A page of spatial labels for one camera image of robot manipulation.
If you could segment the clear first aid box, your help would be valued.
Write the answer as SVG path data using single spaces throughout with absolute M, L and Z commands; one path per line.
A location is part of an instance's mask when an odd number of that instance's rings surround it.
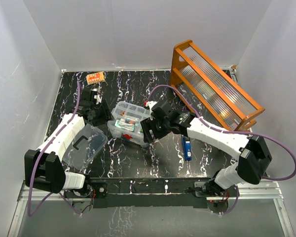
M 122 140 L 140 145 L 143 148 L 146 148 L 149 146 L 149 143 L 144 142 L 144 134 L 139 121 L 135 120 L 136 121 L 135 129 L 133 132 L 131 132 L 128 130 L 115 127 L 114 124 L 117 119 L 110 120 L 107 122 L 108 129 L 111 135 L 113 136 L 113 138 L 120 138 Z

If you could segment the clear tray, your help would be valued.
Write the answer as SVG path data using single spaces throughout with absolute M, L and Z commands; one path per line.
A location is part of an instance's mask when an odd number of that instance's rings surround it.
M 125 114 L 123 116 L 120 115 L 121 111 L 125 111 Z M 113 108 L 111 114 L 113 115 L 114 120 L 117 118 L 122 118 L 134 119 L 141 122 L 149 118 L 149 112 L 147 109 L 124 101 L 118 102 L 117 105 Z

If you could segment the clear box lid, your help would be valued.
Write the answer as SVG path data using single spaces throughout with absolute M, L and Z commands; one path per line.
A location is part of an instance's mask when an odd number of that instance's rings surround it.
M 70 143 L 62 161 L 69 167 L 82 170 L 103 150 L 107 141 L 102 130 L 87 124 Z

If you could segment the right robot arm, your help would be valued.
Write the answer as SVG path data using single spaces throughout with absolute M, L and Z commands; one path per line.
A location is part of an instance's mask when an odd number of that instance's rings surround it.
M 236 163 L 218 170 L 210 181 L 195 187 L 196 192 L 221 196 L 239 183 L 257 185 L 272 160 L 261 136 L 231 134 L 211 123 L 202 122 L 195 113 L 187 110 L 178 112 L 164 101 L 148 101 L 144 108 L 149 112 L 149 118 L 141 121 L 146 143 L 174 133 L 205 142 L 236 159 Z

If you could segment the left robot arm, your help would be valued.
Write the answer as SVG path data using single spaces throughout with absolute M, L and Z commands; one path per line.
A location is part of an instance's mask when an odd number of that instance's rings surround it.
M 100 91 L 83 89 L 46 141 L 25 153 L 26 186 L 55 194 L 75 190 L 81 197 L 90 195 L 90 179 L 79 171 L 103 150 L 108 138 L 98 127 L 110 120 L 112 114 Z M 65 171 L 64 163 L 78 171 Z

